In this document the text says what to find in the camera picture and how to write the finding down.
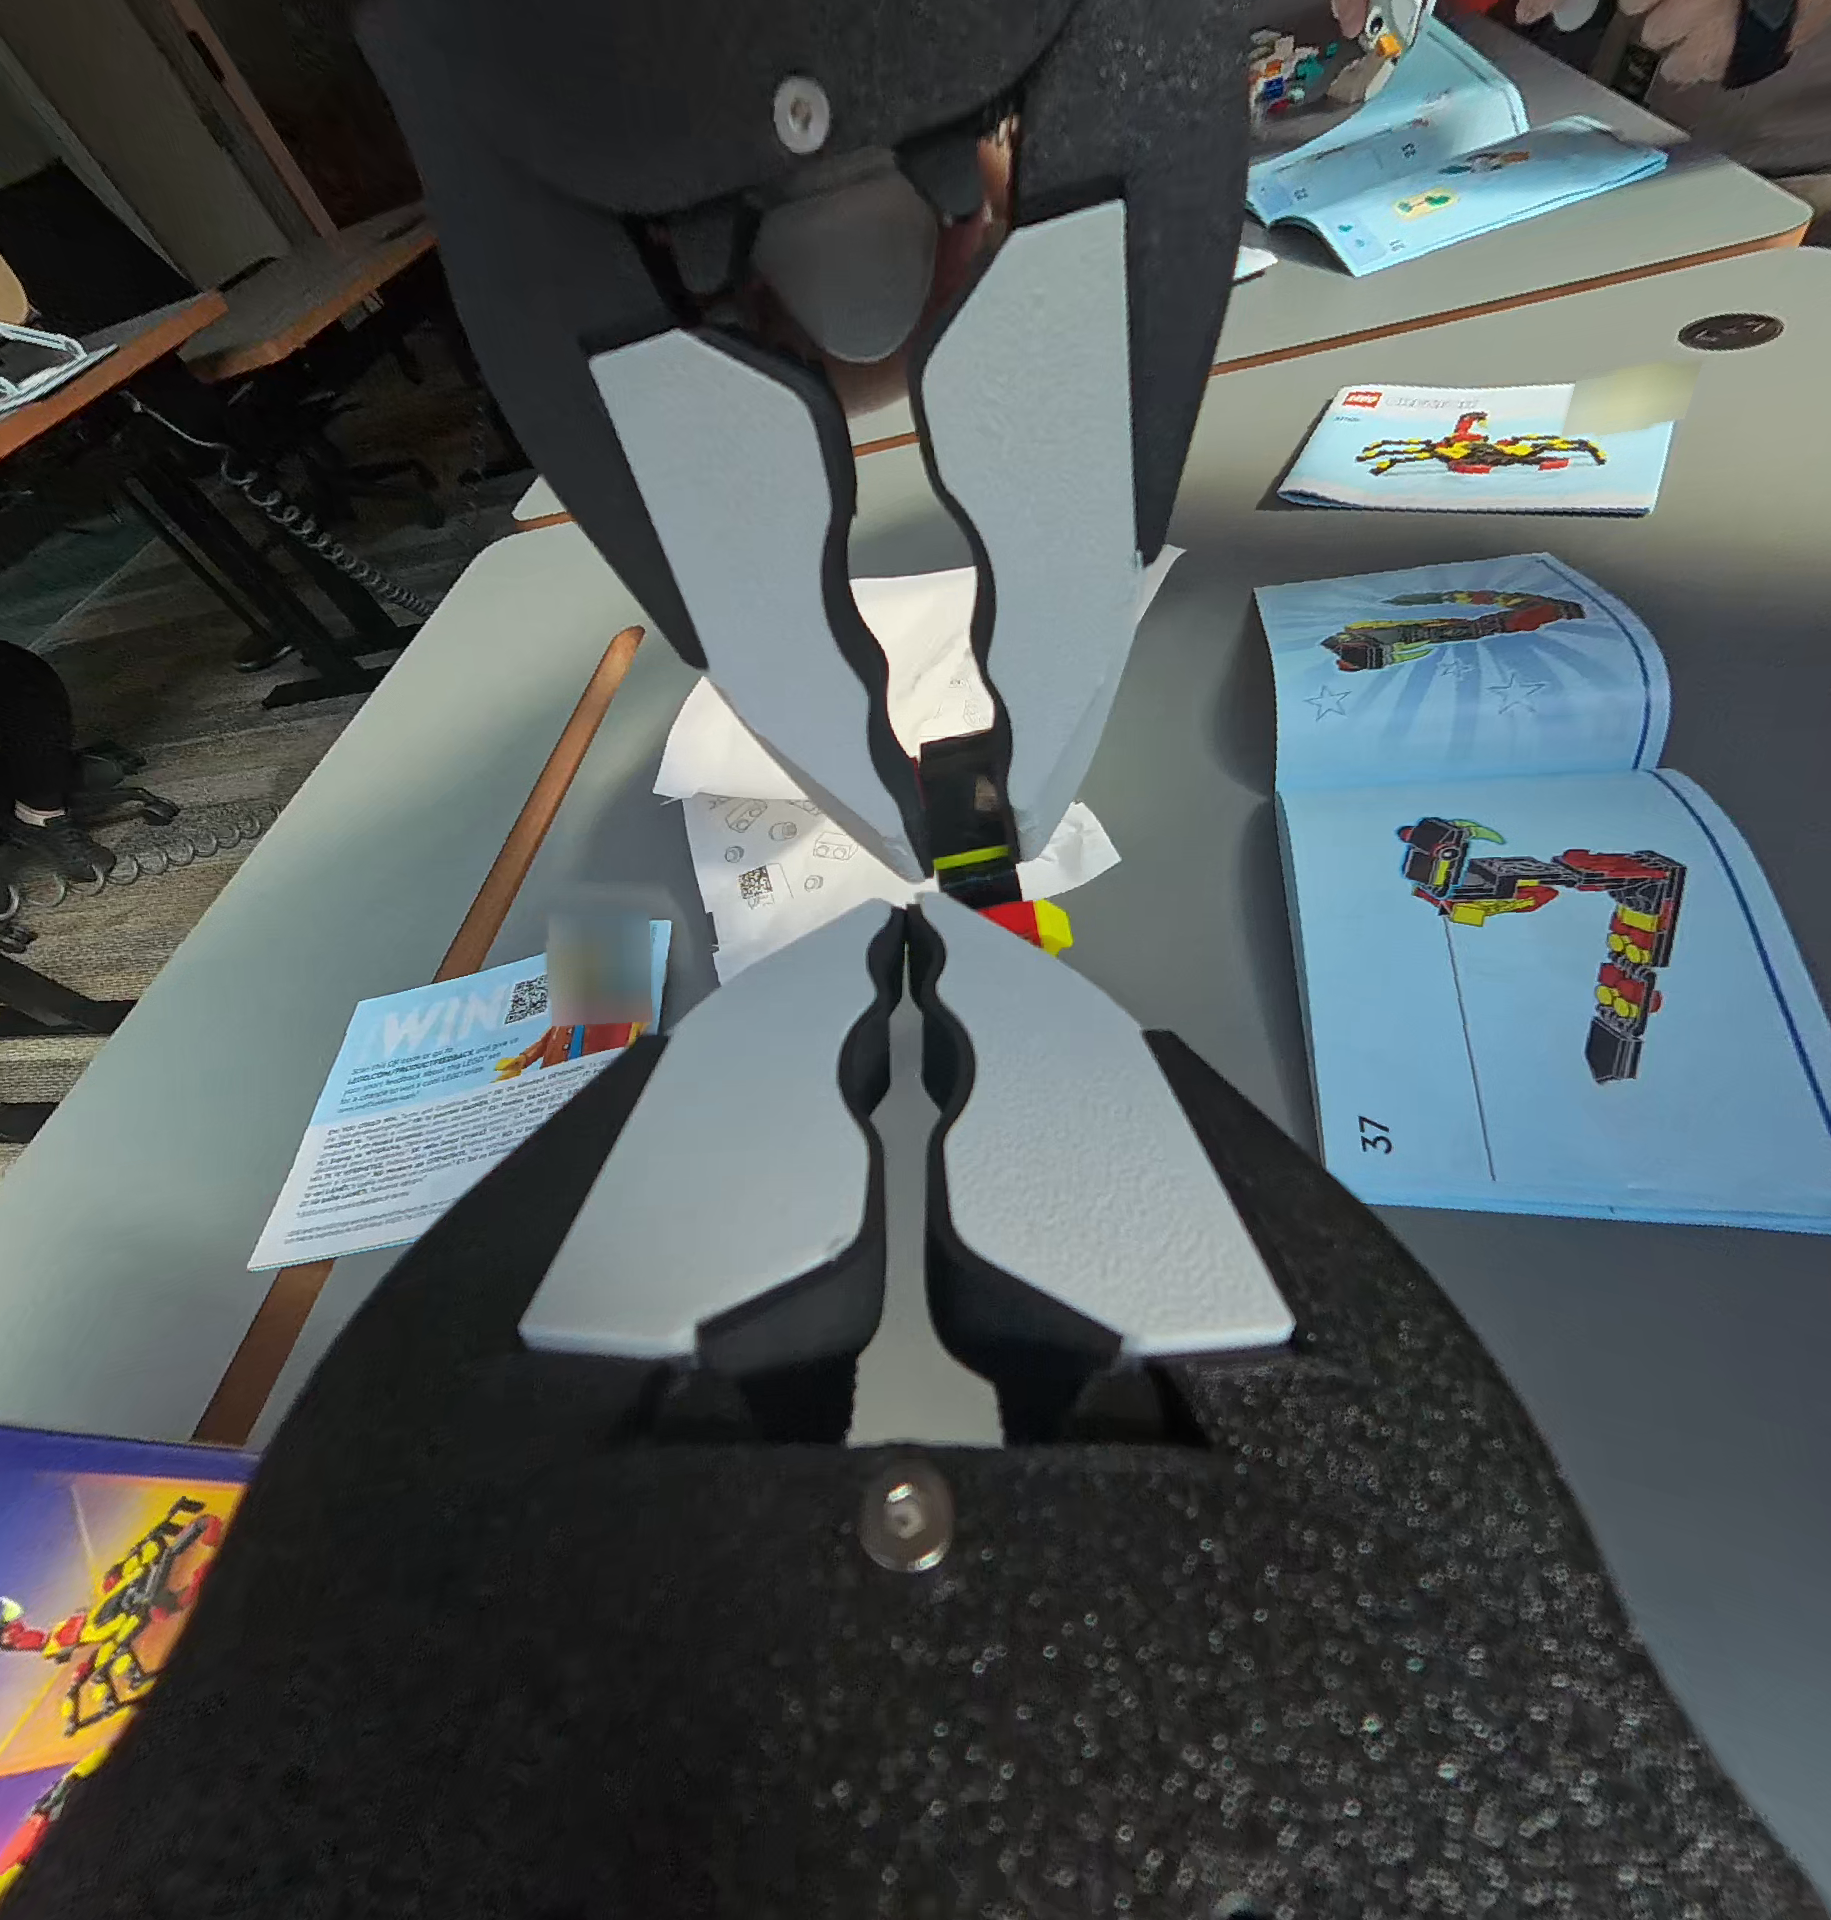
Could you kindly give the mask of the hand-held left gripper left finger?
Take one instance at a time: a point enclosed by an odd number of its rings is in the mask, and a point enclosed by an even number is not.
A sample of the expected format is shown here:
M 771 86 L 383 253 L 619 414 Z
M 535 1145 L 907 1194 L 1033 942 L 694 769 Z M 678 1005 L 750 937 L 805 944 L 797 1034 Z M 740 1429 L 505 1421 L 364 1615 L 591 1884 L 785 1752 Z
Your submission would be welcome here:
M 522 1318 L 532 1350 L 716 1374 L 862 1353 L 906 932 L 866 899 L 678 1021 Z

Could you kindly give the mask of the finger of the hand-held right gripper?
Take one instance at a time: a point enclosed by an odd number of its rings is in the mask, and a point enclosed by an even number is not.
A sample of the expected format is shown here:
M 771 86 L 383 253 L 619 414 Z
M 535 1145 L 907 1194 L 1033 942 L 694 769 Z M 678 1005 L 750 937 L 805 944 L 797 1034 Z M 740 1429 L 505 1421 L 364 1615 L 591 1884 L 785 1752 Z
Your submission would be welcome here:
M 1142 618 L 1127 213 L 1017 226 L 920 357 L 932 482 L 977 550 L 974 646 L 1036 856 L 1093 761 Z
M 819 368 L 712 326 L 591 355 L 704 672 L 789 778 L 910 880 L 923 794 L 849 578 L 857 463 Z

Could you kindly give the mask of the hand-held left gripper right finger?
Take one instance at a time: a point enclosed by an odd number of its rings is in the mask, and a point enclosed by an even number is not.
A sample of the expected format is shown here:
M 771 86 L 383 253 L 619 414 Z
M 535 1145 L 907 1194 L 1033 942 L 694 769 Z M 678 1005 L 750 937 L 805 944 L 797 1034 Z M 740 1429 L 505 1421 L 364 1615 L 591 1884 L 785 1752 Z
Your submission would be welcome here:
M 984 1379 L 1282 1347 L 1296 1319 L 1158 1063 L 1065 960 L 968 905 L 911 913 L 938 1106 L 929 1309 Z

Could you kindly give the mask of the black red yellow brick model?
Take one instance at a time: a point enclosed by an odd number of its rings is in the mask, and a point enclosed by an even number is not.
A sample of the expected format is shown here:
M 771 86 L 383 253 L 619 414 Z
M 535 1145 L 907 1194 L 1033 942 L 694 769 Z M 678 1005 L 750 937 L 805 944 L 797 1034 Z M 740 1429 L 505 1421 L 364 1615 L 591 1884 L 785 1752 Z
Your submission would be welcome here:
M 997 767 L 997 733 L 923 744 L 918 776 L 938 889 L 1051 955 L 1069 950 L 1069 913 L 1024 896 L 1019 829 Z

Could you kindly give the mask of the another person's forearm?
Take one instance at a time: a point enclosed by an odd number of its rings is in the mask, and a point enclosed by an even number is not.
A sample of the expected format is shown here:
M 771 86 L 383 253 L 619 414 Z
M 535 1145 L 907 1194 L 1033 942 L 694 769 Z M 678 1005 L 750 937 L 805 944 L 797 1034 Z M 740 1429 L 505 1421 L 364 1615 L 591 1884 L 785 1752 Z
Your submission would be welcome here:
M 1738 1 L 1510 3 L 1519 29 L 1580 34 L 1612 12 L 1589 62 L 1592 78 L 1640 101 L 1653 80 L 1723 86 Z M 1790 54 L 1831 29 L 1831 1 L 1802 1 Z

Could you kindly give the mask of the wooden desk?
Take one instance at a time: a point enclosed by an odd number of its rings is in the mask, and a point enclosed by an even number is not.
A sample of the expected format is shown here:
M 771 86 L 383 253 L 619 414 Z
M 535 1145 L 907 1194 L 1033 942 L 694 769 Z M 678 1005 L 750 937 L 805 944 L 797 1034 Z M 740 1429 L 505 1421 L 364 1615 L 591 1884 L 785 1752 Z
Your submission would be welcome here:
M 238 275 L 223 290 L 223 316 L 182 347 L 182 363 L 206 384 L 279 367 L 329 330 L 373 313 L 435 244 L 421 204 L 317 235 Z
M 226 313 L 227 296 L 206 288 L 93 333 L 90 361 L 84 370 L 0 414 L 0 464 L 46 433 L 86 414 L 100 398 L 132 384 L 136 374 L 176 357 L 188 342 Z

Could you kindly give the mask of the white paper sheet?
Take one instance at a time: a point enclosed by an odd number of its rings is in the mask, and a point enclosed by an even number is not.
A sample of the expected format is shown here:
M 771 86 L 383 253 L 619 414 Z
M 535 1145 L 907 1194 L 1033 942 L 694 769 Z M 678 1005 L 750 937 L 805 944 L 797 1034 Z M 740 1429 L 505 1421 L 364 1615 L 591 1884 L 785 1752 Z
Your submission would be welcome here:
M 993 719 L 971 660 L 974 595 L 969 568 L 857 583 L 889 657 L 891 721 L 907 750 Z M 806 798 L 709 679 L 672 723 L 655 791 L 684 808 L 724 985 L 866 899 L 904 905 L 938 889 L 932 877 L 896 877 Z

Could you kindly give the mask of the light blue leaflet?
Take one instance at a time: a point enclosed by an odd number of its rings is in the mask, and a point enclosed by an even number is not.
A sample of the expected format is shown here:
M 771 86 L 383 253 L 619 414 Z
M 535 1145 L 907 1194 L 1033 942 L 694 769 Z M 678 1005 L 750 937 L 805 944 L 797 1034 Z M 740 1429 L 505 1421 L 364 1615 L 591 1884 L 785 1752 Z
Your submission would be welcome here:
M 415 1243 L 655 1028 L 557 1019 L 540 953 L 359 1002 L 249 1270 Z

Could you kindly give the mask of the closed blue instruction booklet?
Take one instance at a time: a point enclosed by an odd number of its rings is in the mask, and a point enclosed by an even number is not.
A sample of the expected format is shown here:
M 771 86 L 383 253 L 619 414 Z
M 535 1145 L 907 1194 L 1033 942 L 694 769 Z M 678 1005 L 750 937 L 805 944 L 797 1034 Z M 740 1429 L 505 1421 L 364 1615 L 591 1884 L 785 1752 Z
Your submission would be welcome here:
M 1639 408 L 1572 417 L 1574 384 L 1348 382 L 1274 489 L 1313 509 L 1416 514 L 1650 514 L 1680 419 Z

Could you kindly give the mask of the pile of loose toy bricks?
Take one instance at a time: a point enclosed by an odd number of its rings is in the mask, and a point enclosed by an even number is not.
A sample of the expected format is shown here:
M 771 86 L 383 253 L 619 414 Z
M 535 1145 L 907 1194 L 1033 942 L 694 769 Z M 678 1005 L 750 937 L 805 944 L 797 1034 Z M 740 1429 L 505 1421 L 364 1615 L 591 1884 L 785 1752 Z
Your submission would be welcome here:
M 1261 125 L 1316 110 L 1356 49 L 1354 41 L 1331 34 L 1304 39 L 1292 29 L 1255 29 L 1249 92 L 1253 121 Z

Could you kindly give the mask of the open blue instruction booklet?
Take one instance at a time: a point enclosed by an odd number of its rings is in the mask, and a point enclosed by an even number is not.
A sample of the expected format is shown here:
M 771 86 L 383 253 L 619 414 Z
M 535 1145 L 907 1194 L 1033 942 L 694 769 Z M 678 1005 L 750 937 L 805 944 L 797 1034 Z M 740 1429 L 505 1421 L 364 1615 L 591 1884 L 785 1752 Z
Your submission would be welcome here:
M 1255 594 L 1320 1140 L 1374 1205 L 1831 1237 L 1831 1019 L 1548 552 Z
M 1249 213 L 1368 275 L 1662 174 L 1662 147 L 1589 115 L 1534 125 L 1519 86 L 1428 26 L 1331 134 L 1251 167 Z

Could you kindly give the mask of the white plastic tray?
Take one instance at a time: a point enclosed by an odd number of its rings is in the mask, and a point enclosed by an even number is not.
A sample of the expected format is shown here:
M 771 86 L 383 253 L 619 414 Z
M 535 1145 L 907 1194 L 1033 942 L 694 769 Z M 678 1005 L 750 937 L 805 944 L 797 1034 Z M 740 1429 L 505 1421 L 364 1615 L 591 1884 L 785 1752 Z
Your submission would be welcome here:
M 30 326 L 0 322 L 0 414 L 48 397 L 113 355 Z

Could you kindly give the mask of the black office chair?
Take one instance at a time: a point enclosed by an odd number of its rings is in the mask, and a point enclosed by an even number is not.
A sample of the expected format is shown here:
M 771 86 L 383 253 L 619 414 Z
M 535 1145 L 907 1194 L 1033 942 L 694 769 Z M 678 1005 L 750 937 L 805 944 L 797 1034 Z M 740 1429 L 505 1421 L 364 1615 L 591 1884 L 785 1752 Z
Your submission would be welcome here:
M 0 853 L 25 854 L 64 896 L 102 889 L 121 858 L 93 825 L 123 810 L 151 825 L 173 825 L 181 813 L 133 781 L 137 769 L 139 759 L 125 750 L 84 747 L 61 672 L 0 638 Z M 0 950 L 23 953 L 33 940 L 0 871 Z

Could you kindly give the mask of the purple toy box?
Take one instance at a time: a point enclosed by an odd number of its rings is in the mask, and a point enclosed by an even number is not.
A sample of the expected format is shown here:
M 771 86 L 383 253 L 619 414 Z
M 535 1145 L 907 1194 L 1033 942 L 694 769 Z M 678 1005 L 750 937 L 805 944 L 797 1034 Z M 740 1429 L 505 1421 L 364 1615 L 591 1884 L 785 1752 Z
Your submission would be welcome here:
M 192 1618 L 256 1453 L 0 1426 L 0 1904 Z

